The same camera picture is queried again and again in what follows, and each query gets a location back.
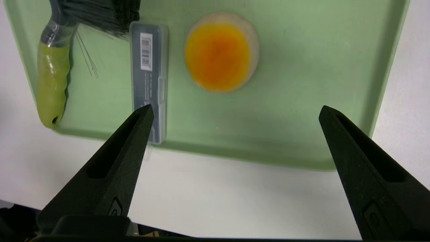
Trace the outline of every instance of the barcode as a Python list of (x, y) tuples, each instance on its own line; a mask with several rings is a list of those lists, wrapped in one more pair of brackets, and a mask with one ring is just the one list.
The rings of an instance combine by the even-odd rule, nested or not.
[(152, 71), (152, 34), (140, 33), (140, 69)]

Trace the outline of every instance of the orange disc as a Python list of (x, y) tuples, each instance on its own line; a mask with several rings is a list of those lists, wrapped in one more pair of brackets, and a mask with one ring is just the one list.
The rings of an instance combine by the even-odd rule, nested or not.
[(199, 20), (185, 44), (185, 62), (194, 81), (208, 91), (229, 92), (254, 73), (259, 57), (252, 25), (231, 13)]

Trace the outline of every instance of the brush handle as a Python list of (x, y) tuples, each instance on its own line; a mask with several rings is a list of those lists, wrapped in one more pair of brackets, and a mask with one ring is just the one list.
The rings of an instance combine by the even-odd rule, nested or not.
[(39, 43), (36, 104), (40, 121), (47, 128), (54, 128), (63, 117), (70, 70), (69, 46), (53, 47)]
[(37, 50), (36, 105), (40, 121), (55, 128), (63, 117), (70, 70), (70, 39), (76, 24), (60, 25), (51, 19), (40, 36)]

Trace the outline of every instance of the brush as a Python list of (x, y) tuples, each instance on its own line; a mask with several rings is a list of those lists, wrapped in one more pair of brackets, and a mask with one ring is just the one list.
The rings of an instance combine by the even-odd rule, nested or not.
[(50, 0), (52, 15), (37, 51), (36, 105), (47, 128), (60, 122), (66, 104), (70, 40), (78, 24), (125, 37), (139, 20), (140, 0)]

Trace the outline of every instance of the green handle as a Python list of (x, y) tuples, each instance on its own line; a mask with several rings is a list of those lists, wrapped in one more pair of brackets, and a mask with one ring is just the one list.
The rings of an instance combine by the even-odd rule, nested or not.
[(63, 117), (70, 70), (69, 49), (70, 45), (49, 47), (39, 42), (36, 104), (40, 121), (47, 128), (54, 128)]

